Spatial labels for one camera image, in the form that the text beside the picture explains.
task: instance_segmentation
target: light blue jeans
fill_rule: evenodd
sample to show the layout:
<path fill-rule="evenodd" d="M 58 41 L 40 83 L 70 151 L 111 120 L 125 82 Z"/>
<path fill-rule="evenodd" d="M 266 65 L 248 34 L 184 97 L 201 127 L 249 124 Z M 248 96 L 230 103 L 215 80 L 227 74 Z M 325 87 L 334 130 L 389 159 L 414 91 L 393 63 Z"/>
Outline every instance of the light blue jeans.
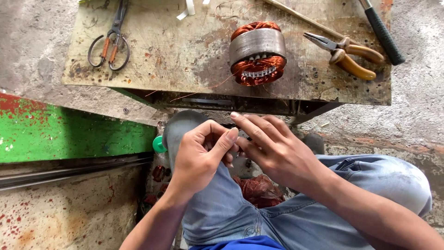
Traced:
<path fill-rule="evenodd" d="M 171 166 L 184 133 L 207 119 L 190 110 L 170 119 L 163 139 Z M 317 158 L 345 180 L 421 217 L 432 209 L 427 178 L 401 159 L 372 154 Z M 274 207 L 257 209 L 242 197 L 240 187 L 222 163 L 210 184 L 191 199 L 182 226 L 190 246 L 267 235 L 289 250 L 373 249 L 348 222 L 304 194 Z"/>

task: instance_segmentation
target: forearm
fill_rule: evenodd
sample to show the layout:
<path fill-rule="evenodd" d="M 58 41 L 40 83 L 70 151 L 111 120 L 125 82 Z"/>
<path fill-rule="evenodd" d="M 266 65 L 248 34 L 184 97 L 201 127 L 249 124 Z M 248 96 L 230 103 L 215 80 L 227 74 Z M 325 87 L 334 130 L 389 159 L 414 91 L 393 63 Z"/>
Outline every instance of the forearm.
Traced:
<path fill-rule="evenodd" d="M 131 231 L 120 250 L 169 250 L 189 199 L 172 190 L 166 190 Z"/>
<path fill-rule="evenodd" d="M 304 192 L 358 231 L 406 249 L 444 249 L 440 235 L 403 206 L 361 189 L 329 171 Z"/>

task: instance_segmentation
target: blue shirt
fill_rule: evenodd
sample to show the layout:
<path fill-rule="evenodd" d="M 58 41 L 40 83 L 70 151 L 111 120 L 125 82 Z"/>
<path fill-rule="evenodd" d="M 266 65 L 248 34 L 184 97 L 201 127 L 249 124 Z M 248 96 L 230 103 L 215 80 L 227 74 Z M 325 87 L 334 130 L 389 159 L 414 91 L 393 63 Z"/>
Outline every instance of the blue shirt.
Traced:
<path fill-rule="evenodd" d="M 285 250 L 277 241 L 265 235 L 253 236 L 250 238 L 226 241 L 214 246 L 194 246 L 190 250 Z"/>

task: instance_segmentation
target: black shoe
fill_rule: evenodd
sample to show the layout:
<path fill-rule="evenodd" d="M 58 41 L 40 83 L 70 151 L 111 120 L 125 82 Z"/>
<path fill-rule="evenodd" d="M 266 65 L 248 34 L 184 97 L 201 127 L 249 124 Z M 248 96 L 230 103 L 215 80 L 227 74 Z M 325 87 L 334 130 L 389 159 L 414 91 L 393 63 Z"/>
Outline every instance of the black shoe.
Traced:
<path fill-rule="evenodd" d="M 318 134 L 308 134 L 302 140 L 313 154 L 325 154 L 324 139 Z"/>

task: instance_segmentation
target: wooden workbench top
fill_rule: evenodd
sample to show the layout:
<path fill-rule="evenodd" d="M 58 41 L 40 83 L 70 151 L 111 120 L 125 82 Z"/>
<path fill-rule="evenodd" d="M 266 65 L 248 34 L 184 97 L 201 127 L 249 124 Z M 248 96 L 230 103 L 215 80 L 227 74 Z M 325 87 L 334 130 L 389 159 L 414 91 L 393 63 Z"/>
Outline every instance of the wooden workbench top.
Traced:
<path fill-rule="evenodd" d="M 112 0 L 109 6 L 103 5 L 104 0 L 80 4 L 62 83 L 184 92 L 184 95 L 198 92 L 390 105 L 389 64 L 373 65 L 352 56 L 358 64 L 377 73 L 374 81 L 356 79 L 337 66 L 329 65 L 330 54 L 302 34 L 311 32 L 333 41 L 338 39 L 271 5 L 259 0 L 247 1 L 260 4 L 252 6 L 242 16 L 220 17 L 215 15 L 214 9 L 224 0 L 212 0 L 209 5 L 202 5 L 200 0 L 196 0 L 196 14 L 179 21 L 176 16 L 185 10 L 185 1 L 131 0 L 122 26 L 122 33 L 130 44 L 131 57 L 128 65 L 118 73 L 112 72 L 107 63 L 95 69 L 87 61 L 91 42 L 101 34 L 106 35 L 111 28 L 118 1 Z M 385 55 L 358 0 L 280 2 Z M 371 2 L 389 26 L 392 0 Z M 246 2 L 235 1 L 223 4 L 216 11 L 218 15 L 226 16 L 242 14 L 247 9 Z M 283 77 L 256 87 L 239 85 L 231 77 L 216 88 L 205 88 L 217 85 L 231 75 L 230 36 L 239 26 L 255 21 L 273 21 L 282 29 L 288 61 Z M 103 41 L 98 42 L 93 50 L 95 61 L 99 61 Z M 124 56 L 118 52 L 116 61 L 122 62 Z"/>

